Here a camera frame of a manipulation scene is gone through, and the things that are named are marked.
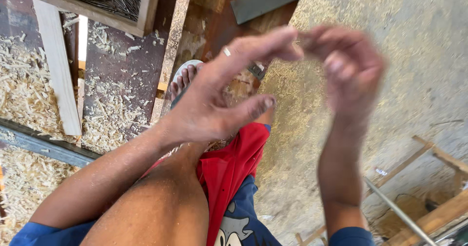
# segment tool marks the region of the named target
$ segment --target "metal rod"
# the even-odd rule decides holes
[[[372,182],[367,178],[364,177],[364,181],[366,184],[369,186],[374,193],[376,193],[383,201],[395,212],[397,216],[400,217],[403,222],[406,223],[406,225],[409,226],[419,237],[421,237],[423,240],[425,240],[430,246],[438,246],[419,226],[414,223],[408,215],[406,215],[393,201],[391,201],[388,197],[386,197],[382,191],[380,191]]]

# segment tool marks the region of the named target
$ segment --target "shirt sleeve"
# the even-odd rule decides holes
[[[372,233],[360,227],[346,227],[330,238],[330,246],[375,246]]]
[[[13,237],[10,246],[79,246],[95,222],[84,223],[64,230],[28,222]]]

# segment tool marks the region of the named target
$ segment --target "red shorts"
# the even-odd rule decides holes
[[[248,175],[255,177],[269,135],[264,124],[250,123],[239,130],[228,146],[206,152],[200,157],[196,173],[206,194],[210,213],[207,246],[214,245],[227,206],[244,179]],[[151,169],[161,161],[158,160]]]

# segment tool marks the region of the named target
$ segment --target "concrete floor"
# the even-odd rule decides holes
[[[468,162],[466,7],[468,0],[300,1],[292,25],[306,30],[328,22],[366,30],[388,59],[363,151],[371,180],[380,177],[374,167],[389,172],[421,148],[414,134]],[[323,88],[322,69],[313,61],[277,61],[261,87],[277,96],[278,108],[257,173],[255,209],[284,245],[297,244],[296,232],[306,238],[323,224],[316,165],[331,119]],[[425,154],[381,189],[392,199],[407,193],[443,203],[452,195],[452,176]],[[424,214],[411,205],[415,218]],[[364,213],[375,225],[387,209],[376,195],[365,201]],[[400,228],[377,230],[393,234]]]

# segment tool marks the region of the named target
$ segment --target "foot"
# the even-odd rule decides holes
[[[171,101],[173,101],[195,78],[205,63],[198,63],[196,66],[188,65],[187,69],[182,70],[182,75],[177,77],[177,82],[171,82]]]

